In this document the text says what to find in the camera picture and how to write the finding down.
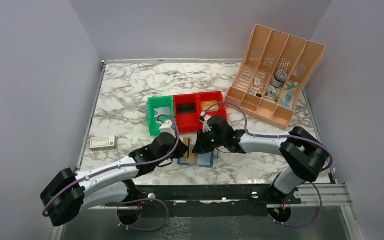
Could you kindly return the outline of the blue leather card holder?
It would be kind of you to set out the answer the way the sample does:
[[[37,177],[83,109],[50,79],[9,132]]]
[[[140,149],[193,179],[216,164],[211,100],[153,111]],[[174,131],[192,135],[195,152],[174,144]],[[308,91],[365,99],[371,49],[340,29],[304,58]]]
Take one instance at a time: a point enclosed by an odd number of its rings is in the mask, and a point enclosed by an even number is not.
[[[218,151],[212,151],[205,154],[195,154],[188,150],[185,155],[177,160],[178,165],[192,166],[200,168],[213,168],[214,160],[219,158]]]

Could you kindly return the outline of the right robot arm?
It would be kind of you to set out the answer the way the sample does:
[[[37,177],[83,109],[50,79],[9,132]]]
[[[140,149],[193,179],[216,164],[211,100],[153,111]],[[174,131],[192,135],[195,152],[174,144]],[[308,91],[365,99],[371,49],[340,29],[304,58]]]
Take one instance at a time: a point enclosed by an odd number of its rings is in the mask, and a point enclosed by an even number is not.
[[[302,127],[280,135],[252,134],[246,129],[233,129],[224,118],[215,115],[204,120],[192,152],[206,154],[219,147],[235,154],[282,156],[288,168],[275,178],[268,190],[269,199],[276,204],[286,200],[297,186],[316,181],[330,157],[326,148]]]

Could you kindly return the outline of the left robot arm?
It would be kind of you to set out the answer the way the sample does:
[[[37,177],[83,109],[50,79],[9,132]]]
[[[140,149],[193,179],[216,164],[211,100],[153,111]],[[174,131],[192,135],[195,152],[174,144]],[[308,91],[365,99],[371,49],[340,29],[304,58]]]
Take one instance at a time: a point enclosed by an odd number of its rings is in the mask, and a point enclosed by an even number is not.
[[[165,160],[181,158],[188,149],[179,137],[165,132],[151,144],[104,167],[78,173],[65,168],[40,194],[44,205],[42,216],[59,227],[73,220],[80,211],[114,203],[116,197],[124,205],[132,205],[137,200],[137,191],[127,183],[164,167]]]

